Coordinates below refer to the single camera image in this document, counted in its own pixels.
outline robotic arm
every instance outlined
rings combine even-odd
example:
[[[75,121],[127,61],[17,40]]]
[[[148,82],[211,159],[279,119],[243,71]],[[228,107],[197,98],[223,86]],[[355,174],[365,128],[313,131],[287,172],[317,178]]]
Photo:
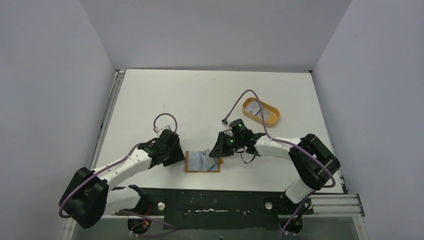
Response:
[[[320,190],[330,179],[330,176],[315,162],[292,145],[277,142],[265,133],[253,133],[246,128],[243,120],[237,119],[229,125],[230,130],[221,131],[218,140],[210,152],[210,157],[229,157],[235,151],[242,149],[254,156],[274,156],[292,160],[300,178],[285,192],[294,204],[299,203],[314,191]],[[302,138],[281,138],[306,150],[314,156],[333,175],[340,168],[339,160],[314,134]]]
[[[139,187],[115,189],[134,174],[156,165],[169,166],[185,159],[180,139],[175,132],[164,129],[159,138],[139,143],[124,158],[105,167],[76,171],[60,199],[60,213],[65,210],[83,228],[93,226],[102,215],[122,209],[148,206],[147,194]]]

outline table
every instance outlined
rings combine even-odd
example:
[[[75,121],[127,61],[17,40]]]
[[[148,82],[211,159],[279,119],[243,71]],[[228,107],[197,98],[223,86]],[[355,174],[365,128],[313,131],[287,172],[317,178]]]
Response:
[[[163,112],[176,117],[183,151],[212,149],[218,132],[224,129],[221,120],[246,89],[254,90],[261,101],[280,111],[279,122],[268,129],[273,137],[297,138],[312,133],[331,147],[310,73],[128,69],[105,126],[95,167],[120,159],[135,144],[154,138],[153,120]],[[247,93],[241,99],[229,120],[242,118],[254,133],[264,132],[262,125],[242,114],[248,97],[252,95]],[[157,125],[174,127],[174,122],[163,116]],[[185,173],[181,161],[155,166],[119,186],[283,192],[297,177],[290,160],[263,156],[243,164],[236,154],[224,159],[220,173]],[[339,174],[334,178],[335,187],[318,192],[343,193]]]

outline screw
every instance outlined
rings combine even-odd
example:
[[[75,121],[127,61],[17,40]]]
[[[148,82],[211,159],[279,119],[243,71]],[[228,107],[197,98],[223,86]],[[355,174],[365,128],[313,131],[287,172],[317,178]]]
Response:
[[[268,209],[268,210],[271,210],[271,209],[273,209],[273,204],[271,202],[267,201],[265,203],[265,208]]]
[[[159,211],[163,211],[163,210],[165,209],[165,203],[163,203],[163,202],[159,202],[159,203],[157,204],[157,209],[158,209]]]

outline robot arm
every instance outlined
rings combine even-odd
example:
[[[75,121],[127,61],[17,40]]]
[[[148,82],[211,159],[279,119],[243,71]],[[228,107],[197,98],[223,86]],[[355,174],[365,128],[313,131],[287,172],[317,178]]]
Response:
[[[300,178],[285,191],[285,195],[294,204],[299,203],[312,192],[320,190],[330,179],[330,176],[319,165],[292,145],[274,141],[265,133],[254,134],[252,130],[246,128],[241,119],[231,122],[229,127],[230,130],[219,133],[215,147],[209,156],[228,157],[232,156],[235,151],[243,149],[246,153],[254,156],[274,156],[291,160]],[[339,160],[313,134],[302,138],[278,137],[276,139],[284,140],[306,150],[332,175],[340,168]]]
[[[147,194],[139,187],[116,189],[116,186],[156,165],[166,167],[185,159],[178,134],[164,129],[158,135],[159,138],[136,145],[127,156],[105,167],[79,169],[60,199],[60,211],[64,210],[86,229],[97,223],[105,212],[145,205]]]

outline white table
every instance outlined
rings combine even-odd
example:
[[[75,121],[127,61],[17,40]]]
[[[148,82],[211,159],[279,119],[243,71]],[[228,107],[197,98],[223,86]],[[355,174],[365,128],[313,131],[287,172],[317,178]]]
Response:
[[[176,117],[184,152],[212,149],[218,132],[224,129],[221,120],[246,89],[254,90],[261,101],[279,109],[281,116],[279,122],[269,128],[271,135],[296,138],[312,133],[330,147],[309,73],[128,69],[96,167],[122,158],[136,143],[154,138],[153,119],[163,112]],[[229,120],[242,118],[254,133],[264,132],[260,124],[242,114],[242,104],[248,97],[252,95],[247,93],[240,100]],[[174,122],[163,116],[157,125],[174,127]],[[185,173],[181,161],[167,167],[155,166],[120,186],[283,192],[298,176],[289,160],[265,156],[243,164],[240,155],[236,154],[224,158],[220,173]],[[339,175],[336,173],[334,178],[335,187],[319,192],[343,193]]]

